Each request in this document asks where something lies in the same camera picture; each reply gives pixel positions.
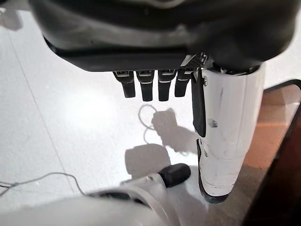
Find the tiled floor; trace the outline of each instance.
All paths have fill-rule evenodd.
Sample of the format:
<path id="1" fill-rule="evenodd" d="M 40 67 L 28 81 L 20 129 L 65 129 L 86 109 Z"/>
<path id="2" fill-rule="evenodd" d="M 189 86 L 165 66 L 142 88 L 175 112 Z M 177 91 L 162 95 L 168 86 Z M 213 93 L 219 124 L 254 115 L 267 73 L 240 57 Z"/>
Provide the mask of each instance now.
<path id="1" fill-rule="evenodd" d="M 0 11 L 1 181 L 65 171 L 77 177 L 84 191 L 91 191 L 169 163 L 197 165 L 191 92 L 183 98 L 171 95 L 163 103 L 154 92 L 154 120 L 164 125 L 159 136 L 139 121 L 141 109 L 141 119 L 151 125 L 155 110 L 143 106 L 138 83 L 137 97 L 125 99 L 111 73 L 88 73 L 55 56 L 25 0 L 10 0 Z M 266 87 L 301 78 L 300 60 L 301 26 L 290 48 L 267 63 Z M 164 119 L 174 114 L 176 120 L 166 124 Z M 143 161 L 151 164 L 135 164 Z M 193 173 L 188 183 L 171 191 L 174 202 L 182 203 L 178 210 L 186 210 L 183 225 L 198 225 L 207 209 L 198 191 L 197 170 Z M 72 180 L 51 176 L 9 191 L 0 198 L 0 212 L 75 194 Z"/>

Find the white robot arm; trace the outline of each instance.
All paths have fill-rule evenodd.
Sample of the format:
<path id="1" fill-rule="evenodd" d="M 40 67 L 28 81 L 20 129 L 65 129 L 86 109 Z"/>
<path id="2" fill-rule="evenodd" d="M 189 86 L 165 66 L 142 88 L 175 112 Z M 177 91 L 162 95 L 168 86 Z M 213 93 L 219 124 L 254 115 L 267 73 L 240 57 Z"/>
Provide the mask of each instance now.
<path id="1" fill-rule="evenodd" d="M 264 68 L 246 74 L 203 70 L 198 75 L 204 86 L 206 119 L 206 134 L 197 140 L 200 187 L 209 202 L 219 203 L 231 192 L 249 150 L 261 106 Z"/>

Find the wire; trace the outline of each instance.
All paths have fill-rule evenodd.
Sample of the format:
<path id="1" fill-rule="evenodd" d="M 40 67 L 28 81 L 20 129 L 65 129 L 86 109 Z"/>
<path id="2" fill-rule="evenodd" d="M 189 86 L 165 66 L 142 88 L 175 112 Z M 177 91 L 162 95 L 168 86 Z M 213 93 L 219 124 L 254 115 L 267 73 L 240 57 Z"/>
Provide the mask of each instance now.
<path id="1" fill-rule="evenodd" d="M 75 183 L 76 183 L 76 186 L 77 186 L 79 192 L 80 192 L 82 195 L 86 195 L 86 194 L 81 190 L 81 188 L 80 188 L 80 186 L 79 186 L 79 183 L 78 183 L 78 181 L 77 181 L 77 179 L 76 179 L 75 176 L 73 176 L 73 175 L 71 175 L 71 174 L 67 174 L 67 173 L 52 172 L 52 173 L 48 173 L 48 174 L 46 174 L 46 175 L 43 175 L 43 176 L 41 176 L 41 177 L 39 177 L 39 178 L 32 179 L 32 180 L 27 180 L 27 181 L 20 182 L 20 183 L 14 183 L 14 184 L 11 184 L 11 183 L 7 183 L 7 182 L 2 182 L 2 181 L 0 181 L 0 183 L 2 183 L 2 184 L 9 185 L 9 186 L 2 186 L 2 185 L 0 185 L 0 187 L 6 188 L 3 192 L 0 193 L 0 197 L 3 196 L 6 192 L 8 192 L 8 191 L 9 191 L 11 188 L 13 188 L 13 187 L 17 187 L 17 186 L 19 186 L 19 185 L 25 185 L 25 184 L 32 183 L 32 182 L 35 182 L 35 181 L 38 181 L 38 180 L 42 180 L 42 179 L 44 179 L 44 178 L 46 178 L 46 177 L 48 177 L 48 176 L 50 176 L 50 175 L 65 175 L 65 176 L 68 176 L 68 177 L 73 178 L 74 181 L 75 181 Z"/>
<path id="2" fill-rule="evenodd" d="M 12 185 L 11 183 L 2 182 L 2 181 L 0 181 L 0 184 L 4 184 L 4 185 Z"/>

